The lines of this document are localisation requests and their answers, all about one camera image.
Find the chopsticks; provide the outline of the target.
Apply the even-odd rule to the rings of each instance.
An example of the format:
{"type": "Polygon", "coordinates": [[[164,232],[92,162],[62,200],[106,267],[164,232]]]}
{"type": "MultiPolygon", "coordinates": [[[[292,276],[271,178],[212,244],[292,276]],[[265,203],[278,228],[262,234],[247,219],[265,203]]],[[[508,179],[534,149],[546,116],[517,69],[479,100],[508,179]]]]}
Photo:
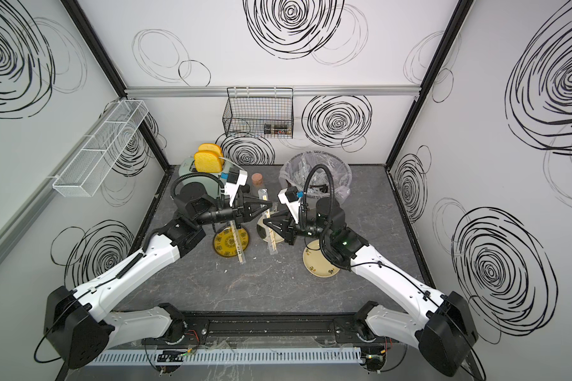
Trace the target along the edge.
{"type": "Polygon", "coordinates": [[[271,211],[273,209],[273,202],[269,200],[269,193],[266,188],[262,188],[258,190],[259,198],[263,201],[266,201],[266,210],[264,212],[265,218],[271,217],[271,211]]]}
{"type": "MultiPolygon", "coordinates": [[[[273,203],[271,209],[269,210],[267,216],[271,217],[273,213],[276,213],[278,210],[278,205],[277,203],[273,203]]],[[[276,237],[275,237],[275,232],[271,229],[269,229],[269,244],[268,244],[268,248],[269,248],[269,253],[271,255],[275,255],[277,254],[277,247],[276,247],[276,237]]]]}
{"type": "Polygon", "coordinates": [[[240,264],[244,264],[246,263],[246,259],[244,255],[245,249],[243,248],[242,235],[239,232],[239,228],[236,225],[231,225],[230,230],[232,232],[232,236],[235,242],[235,249],[238,261],[240,264]]]}

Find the white mesh wall shelf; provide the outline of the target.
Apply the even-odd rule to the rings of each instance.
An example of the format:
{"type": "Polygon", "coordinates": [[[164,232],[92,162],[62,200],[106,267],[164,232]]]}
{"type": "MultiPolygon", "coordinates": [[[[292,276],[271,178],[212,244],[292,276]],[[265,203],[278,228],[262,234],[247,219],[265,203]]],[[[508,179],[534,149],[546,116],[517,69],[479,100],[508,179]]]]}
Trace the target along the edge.
{"type": "Polygon", "coordinates": [[[123,99],[112,105],[52,188],[66,198],[92,197],[111,173],[138,175],[148,160],[146,143],[138,133],[148,113],[141,100],[123,99]]]}

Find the yellow toast slice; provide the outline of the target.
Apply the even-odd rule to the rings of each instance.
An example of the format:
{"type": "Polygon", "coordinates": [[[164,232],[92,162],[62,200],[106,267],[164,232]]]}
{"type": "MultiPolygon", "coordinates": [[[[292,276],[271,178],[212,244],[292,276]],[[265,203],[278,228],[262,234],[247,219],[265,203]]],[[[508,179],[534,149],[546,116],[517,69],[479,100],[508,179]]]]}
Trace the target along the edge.
{"type": "Polygon", "coordinates": [[[217,144],[204,143],[198,147],[199,152],[214,152],[218,157],[223,157],[222,149],[217,144]]]}
{"type": "Polygon", "coordinates": [[[221,173],[223,170],[223,159],[214,152],[196,152],[194,154],[195,169],[201,173],[221,173]]]}

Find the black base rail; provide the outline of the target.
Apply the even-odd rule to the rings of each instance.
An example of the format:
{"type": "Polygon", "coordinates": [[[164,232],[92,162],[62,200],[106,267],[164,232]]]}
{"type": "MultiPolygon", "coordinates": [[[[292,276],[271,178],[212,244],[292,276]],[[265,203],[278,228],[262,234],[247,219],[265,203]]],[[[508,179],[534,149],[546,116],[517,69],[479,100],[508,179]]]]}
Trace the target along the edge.
{"type": "Polygon", "coordinates": [[[391,338],[404,342],[421,338],[407,314],[375,306],[370,311],[342,314],[204,313],[184,311],[183,320],[205,343],[211,338],[328,337],[339,344],[391,338]]]}

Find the cream plate with red marks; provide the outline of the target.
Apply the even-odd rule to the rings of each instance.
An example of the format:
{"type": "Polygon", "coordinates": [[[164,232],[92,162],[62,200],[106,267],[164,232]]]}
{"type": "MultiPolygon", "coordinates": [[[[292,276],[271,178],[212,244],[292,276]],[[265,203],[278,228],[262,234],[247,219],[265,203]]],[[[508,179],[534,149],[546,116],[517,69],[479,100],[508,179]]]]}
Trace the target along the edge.
{"type": "Polygon", "coordinates": [[[303,264],[311,274],[319,278],[330,278],[336,276],[340,271],[324,257],[319,247],[319,240],[306,245],[303,251],[303,264]]]}

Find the cream plate with black patch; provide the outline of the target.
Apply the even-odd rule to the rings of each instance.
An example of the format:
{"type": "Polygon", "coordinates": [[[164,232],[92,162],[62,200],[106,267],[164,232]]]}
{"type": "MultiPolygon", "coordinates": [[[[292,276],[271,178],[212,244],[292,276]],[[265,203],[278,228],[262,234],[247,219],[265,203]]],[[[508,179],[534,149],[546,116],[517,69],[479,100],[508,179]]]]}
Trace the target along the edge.
{"type": "Polygon", "coordinates": [[[264,223],[264,219],[266,215],[262,215],[259,217],[257,221],[257,234],[259,237],[265,242],[275,241],[276,243],[284,242],[284,238],[281,237],[278,233],[267,227],[264,223]]]}

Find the rear yellow toast slice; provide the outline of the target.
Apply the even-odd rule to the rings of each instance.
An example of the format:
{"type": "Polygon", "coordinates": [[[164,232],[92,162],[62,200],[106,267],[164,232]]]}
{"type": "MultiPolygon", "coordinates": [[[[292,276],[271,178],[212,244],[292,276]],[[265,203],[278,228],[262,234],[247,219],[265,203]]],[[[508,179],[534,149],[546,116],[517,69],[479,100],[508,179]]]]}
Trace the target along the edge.
{"type": "Polygon", "coordinates": [[[217,144],[204,143],[198,147],[199,152],[214,152],[218,157],[223,157],[222,149],[217,144]]]}

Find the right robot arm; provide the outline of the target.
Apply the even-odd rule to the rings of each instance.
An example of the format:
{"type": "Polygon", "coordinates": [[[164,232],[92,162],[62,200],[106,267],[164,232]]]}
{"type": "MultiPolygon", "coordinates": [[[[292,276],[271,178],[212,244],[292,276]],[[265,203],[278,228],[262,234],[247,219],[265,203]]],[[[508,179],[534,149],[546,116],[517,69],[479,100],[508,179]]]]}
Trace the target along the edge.
{"type": "Polygon", "coordinates": [[[445,294],[398,268],[346,224],[344,210],[329,198],[318,201],[313,217],[308,217],[302,192],[282,190],[278,199],[285,209],[265,219],[266,226],[288,244],[298,237],[317,239],[321,256],[331,265],[371,282],[402,308],[397,312],[367,303],[357,318],[360,338],[392,338],[417,349],[443,375],[458,372],[478,341],[462,295],[445,294]]]}

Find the yellow patterned plate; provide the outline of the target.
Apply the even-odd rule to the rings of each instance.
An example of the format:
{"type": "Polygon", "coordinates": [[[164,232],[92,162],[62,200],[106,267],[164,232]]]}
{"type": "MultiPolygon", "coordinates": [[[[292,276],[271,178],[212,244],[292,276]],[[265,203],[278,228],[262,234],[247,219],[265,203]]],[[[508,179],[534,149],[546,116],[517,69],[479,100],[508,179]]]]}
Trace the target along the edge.
{"type": "MultiPolygon", "coordinates": [[[[241,239],[242,249],[246,251],[249,245],[249,232],[245,228],[241,228],[238,230],[238,234],[241,239]]],[[[214,251],[221,257],[230,258],[238,255],[235,237],[230,227],[226,227],[216,233],[212,244],[214,251]]]]}

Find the front yellow toast slice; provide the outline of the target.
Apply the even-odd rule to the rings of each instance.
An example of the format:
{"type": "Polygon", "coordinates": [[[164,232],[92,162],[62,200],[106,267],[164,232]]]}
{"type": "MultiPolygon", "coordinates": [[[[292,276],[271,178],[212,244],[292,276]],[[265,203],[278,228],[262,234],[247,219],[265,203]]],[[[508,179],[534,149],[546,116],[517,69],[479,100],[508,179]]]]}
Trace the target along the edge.
{"type": "Polygon", "coordinates": [[[196,152],[194,154],[195,169],[201,173],[221,173],[223,170],[223,159],[214,152],[196,152]]]}

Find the mint green toaster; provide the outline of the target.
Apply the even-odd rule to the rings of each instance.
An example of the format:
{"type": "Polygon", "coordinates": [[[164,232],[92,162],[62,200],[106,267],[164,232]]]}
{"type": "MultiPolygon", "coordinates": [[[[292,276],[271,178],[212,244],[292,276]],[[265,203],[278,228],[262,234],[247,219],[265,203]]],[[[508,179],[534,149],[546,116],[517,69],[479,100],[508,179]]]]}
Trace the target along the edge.
{"type": "MultiPolygon", "coordinates": [[[[216,172],[216,173],[212,173],[212,175],[218,179],[220,179],[222,181],[223,184],[225,184],[226,180],[222,179],[220,176],[222,173],[228,173],[230,170],[234,170],[234,171],[238,171],[240,169],[239,166],[232,164],[230,161],[227,161],[223,167],[222,167],[222,171],[220,172],[216,172]]],[[[184,162],[182,163],[181,166],[179,166],[178,169],[178,176],[184,176],[187,175],[189,173],[197,173],[198,169],[196,167],[195,164],[195,160],[194,157],[189,157],[187,159],[184,160],[184,162]]],[[[180,189],[185,186],[186,184],[190,184],[191,182],[199,182],[202,185],[204,185],[206,192],[208,193],[208,195],[212,198],[217,198],[217,196],[219,195],[219,186],[218,184],[213,181],[210,180],[208,178],[205,178],[203,176],[195,176],[192,178],[188,178],[185,179],[181,182],[181,184],[179,184],[176,187],[176,193],[180,192],[180,189]]]]}

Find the pink lid glass jar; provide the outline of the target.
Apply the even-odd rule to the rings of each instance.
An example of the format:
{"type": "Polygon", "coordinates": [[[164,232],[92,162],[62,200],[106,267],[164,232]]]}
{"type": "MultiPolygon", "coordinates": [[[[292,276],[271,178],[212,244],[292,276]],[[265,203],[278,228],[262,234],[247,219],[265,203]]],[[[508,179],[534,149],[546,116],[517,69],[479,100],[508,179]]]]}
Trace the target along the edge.
{"type": "Polygon", "coordinates": [[[257,172],[251,176],[252,184],[257,189],[262,189],[264,187],[264,177],[261,173],[257,172]]]}

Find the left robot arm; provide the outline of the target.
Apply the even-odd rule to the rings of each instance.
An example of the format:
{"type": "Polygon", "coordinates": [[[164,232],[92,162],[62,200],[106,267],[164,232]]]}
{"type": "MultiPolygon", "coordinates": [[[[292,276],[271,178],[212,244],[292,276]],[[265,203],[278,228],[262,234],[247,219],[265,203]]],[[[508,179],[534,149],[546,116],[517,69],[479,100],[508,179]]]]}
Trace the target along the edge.
{"type": "Polygon", "coordinates": [[[170,189],[177,210],[154,230],[133,255],[72,290],[58,287],[47,299],[43,338],[63,360],[78,369],[104,350],[151,338],[179,344],[188,333],[184,315],[172,304],[144,311],[116,313],[114,308],[168,265],[185,257],[206,236],[205,225],[251,222],[269,210],[271,201],[248,194],[247,185],[217,182],[219,194],[208,195],[198,181],[178,178],[170,189]]]}

